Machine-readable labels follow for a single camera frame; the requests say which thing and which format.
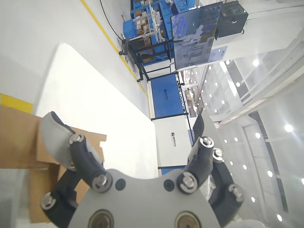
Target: black metal frame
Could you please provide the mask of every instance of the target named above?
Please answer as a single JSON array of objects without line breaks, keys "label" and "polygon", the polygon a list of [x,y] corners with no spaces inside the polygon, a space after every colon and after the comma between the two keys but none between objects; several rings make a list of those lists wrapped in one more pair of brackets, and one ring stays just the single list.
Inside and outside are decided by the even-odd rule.
[{"label": "black metal frame", "polygon": [[[145,77],[147,78],[147,81],[150,81],[150,79],[152,79],[152,78],[149,77],[148,73],[152,73],[152,72],[167,69],[167,68],[170,69],[169,74],[172,74],[171,73],[171,65],[172,65],[172,63],[171,63],[172,62],[171,51],[174,51],[173,48],[170,48],[170,43],[173,42],[172,40],[167,40],[166,39],[163,42],[153,44],[153,45],[150,45],[150,46],[147,46],[147,47],[144,47],[144,48],[132,47],[132,44],[130,44],[130,42],[132,42],[132,41],[135,41],[135,40],[132,40],[132,39],[124,39],[123,40],[124,48],[123,48],[123,50],[119,51],[119,55],[127,55],[128,53],[130,53],[131,57],[134,60],[134,63],[136,64],[136,66],[139,69],[140,79],[138,79],[137,82],[143,81],[143,75],[145,75]],[[159,46],[164,46],[165,50],[161,51],[161,52],[156,52],[155,48],[159,47]],[[142,54],[142,55],[140,54],[141,52],[147,51],[147,50],[152,50],[152,54],[151,55],[150,54]],[[155,56],[162,55],[162,54],[167,54],[167,57],[170,60],[170,65],[168,67],[155,69],[155,70],[146,72],[145,67],[143,65],[143,61],[146,60],[146,59],[149,59],[151,57],[155,57]]]}]

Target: metal bolt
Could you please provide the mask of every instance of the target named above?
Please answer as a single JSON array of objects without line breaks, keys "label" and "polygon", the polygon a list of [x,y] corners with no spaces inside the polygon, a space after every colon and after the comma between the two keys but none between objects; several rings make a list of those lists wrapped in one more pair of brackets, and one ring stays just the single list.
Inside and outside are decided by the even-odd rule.
[{"label": "metal bolt", "polygon": [[188,171],[183,172],[177,178],[178,189],[185,194],[192,194],[197,190],[197,180]]},{"label": "metal bolt", "polygon": [[101,187],[105,185],[106,182],[107,182],[107,177],[105,175],[100,175],[96,180],[96,185]]},{"label": "metal bolt", "polygon": [[217,156],[217,157],[222,157],[223,156],[223,151],[220,150],[220,149],[216,149],[214,151],[214,154]]},{"label": "metal bolt", "polygon": [[75,169],[75,165],[72,160],[70,161],[70,169]]},{"label": "metal bolt", "polygon": [[190,189],[190,188],[192,188],[194,186],[194,180],[190,176],[185,176],[183,178],[183,184],[184,184],[184,186],[186,186],[187,188]]},{"label": "metal bolt", "polygon": [[223,160],[223,151],[219,148],[213,148],[213,162],[215,163],[222,163]]},{"label": "metal bolt", "polygon": [[213,142],[212,138],[210,138],[210,137],[201,137],[200,142],[202,145],[204,145],[208,148],[211,148],[214,146],[214,142]]},{"label": "metal bolt", "polygon": [[56,199],[51,196],[51,192],[47,192],[41,200],[41,207],[44,210],[51,209],[56,202]]},{"label": "metal bolt", "polygon": [[106,192],[112,186],[112,180],[110,173],[107,172],[105,175],[101,174],[93,179],[92,188],[98,193]]},{"label": "metal bolt", "polygon": [[243,193],[242,193],[241,187],[239,187],[236,184],[231,184],[228,187],[228,191],[230,191],[235,196],[236,201],[238,201],[238,202],[243,201]]},{"label": "metal bolt", "polygon": [[74,134],[71,136],[69,143],[72,144],[74,142],[81,142],[84,139],[84,135],[82,134]]},{"label": "metal bolt", "polygon": [[237,187],[233,188],[232,192],[237,198],[241,198],[243,196],[243,194],[239,192],[239,188]]},{"label": "metal bolt", "polygon": [[46,195],[43,199],[42,199],[42,203],[46,206],[49,207],[52,203],[52,196],[51,195]]}]

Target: blue pegboard panel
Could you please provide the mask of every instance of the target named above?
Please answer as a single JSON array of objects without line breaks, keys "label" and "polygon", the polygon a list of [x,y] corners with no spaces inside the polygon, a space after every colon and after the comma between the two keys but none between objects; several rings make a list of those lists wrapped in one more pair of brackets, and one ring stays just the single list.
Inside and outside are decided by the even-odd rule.
[{"label": "blue pegboard panel", "polygon": [[173,170],[185,170],[184,167],[180,167],[180,168],[168,168],[168,169],[162,169],[161,170],[161,174],[162,175],[167,175],[170,171],[173,171]]},{"label": "blue pegboard panel", "polygon": [[151,87],[156,118],[184,113],[175,74],[152,79]]}]

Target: blue storage bin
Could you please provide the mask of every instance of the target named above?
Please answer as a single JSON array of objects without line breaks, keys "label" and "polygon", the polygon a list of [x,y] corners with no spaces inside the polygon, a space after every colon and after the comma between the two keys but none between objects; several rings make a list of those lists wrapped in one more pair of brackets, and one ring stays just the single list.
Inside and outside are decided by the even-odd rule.
[{"label": "blue storage bin", "polygon": [[123,34],[126,38],[137,37],[137,29],[133,26],[134,22],[132,19],[123,22]]}]

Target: black cable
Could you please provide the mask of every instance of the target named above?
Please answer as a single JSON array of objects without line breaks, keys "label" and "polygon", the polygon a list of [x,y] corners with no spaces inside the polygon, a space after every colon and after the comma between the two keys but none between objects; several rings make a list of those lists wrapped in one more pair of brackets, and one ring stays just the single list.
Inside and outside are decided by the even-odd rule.
[{"label": "black cable", "polygon": [[99,0],[99,1],[100,1],[100,5],[101,5],[101,7],[102,7],[102,11],[103,11],[103,13],[104,13],[104,16],[105,16],[106,20],[108,21],[108,23],[109,23],[111,29],[113,30],[113,32],[115,33],[115,35],[117,35],[117,33],[116,33],[115,30],[113,29],[112,25],[110,24],[110,22],[109,22],[109,20],[108,20],[108,18],[107,18],[107,15],[105,14],[105,10],[103,9],[103,5],[102,5],[101,0]]}]

